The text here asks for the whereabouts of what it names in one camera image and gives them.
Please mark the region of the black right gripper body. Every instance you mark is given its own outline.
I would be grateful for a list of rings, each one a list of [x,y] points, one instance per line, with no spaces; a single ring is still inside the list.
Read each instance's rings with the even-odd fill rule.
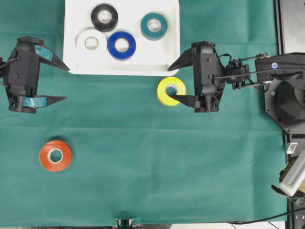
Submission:
[[[194,53],[193,79],[196,113],[218,112],[225,83],[215,77],[223,74],[223,66],[215,49],[215,44],[207,41],[192,44]]]

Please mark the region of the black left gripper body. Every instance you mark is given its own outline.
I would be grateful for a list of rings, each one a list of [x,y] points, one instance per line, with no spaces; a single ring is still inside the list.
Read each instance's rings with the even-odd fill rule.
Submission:
[[[36,113],[36,108],[25,107],[24,101],[25,98],[33,98],[37,94],[41,61],[35,52],[35,46],[43,44],[43,40],[30,36],[17,39],[8,65],[4,67],[4,85],[9,111]]]

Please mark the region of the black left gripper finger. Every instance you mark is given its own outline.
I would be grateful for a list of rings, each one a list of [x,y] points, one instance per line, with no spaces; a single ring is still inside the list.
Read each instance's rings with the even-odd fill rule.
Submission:
[[[41,62],[69,71],[69,67],[47,46],[35,45],[35,53],[40,57]]]
[[[51,104],[66,100],[65,96],[36,96],[36,97],[25,97],[23,100],[23,107],[27,108],[44,108]]]

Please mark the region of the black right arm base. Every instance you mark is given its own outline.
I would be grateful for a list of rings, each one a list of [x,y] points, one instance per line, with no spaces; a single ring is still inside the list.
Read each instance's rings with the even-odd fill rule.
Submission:
[[[305,133],[305,86],[294,88],[287,81],[270,83],[264,94],[265,111],[287,134]]]

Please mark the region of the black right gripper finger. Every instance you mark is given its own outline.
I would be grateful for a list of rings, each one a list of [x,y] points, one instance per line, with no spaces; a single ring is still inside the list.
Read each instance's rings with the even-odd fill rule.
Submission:
[[[193,65],[194,48],[189,48],[184,51],[181,56],[167,69],[167,71],[173,71],[184,67]]]
[[[195,95],[170,95],[170,97],[188,107],[199,107],[199,100]]]

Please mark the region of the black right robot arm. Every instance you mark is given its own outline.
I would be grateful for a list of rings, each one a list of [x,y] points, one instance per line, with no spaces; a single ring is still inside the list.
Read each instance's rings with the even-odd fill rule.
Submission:
[[[267,91],[272,81],[287,81],[301,89],[305,81],[305,55],[293,52],[270,56],[266,53],[252,57],[255,71],[250,71],[246,59],[233,59],[227,65],[221,62],[216,45],[208,41],[195,42],[168,68],[169,71],[191,66],[193,68],[194,95],[171,95],[171,98],[192,107],[197,113],[218,112],[226,85],[233,90],[245,87]]]

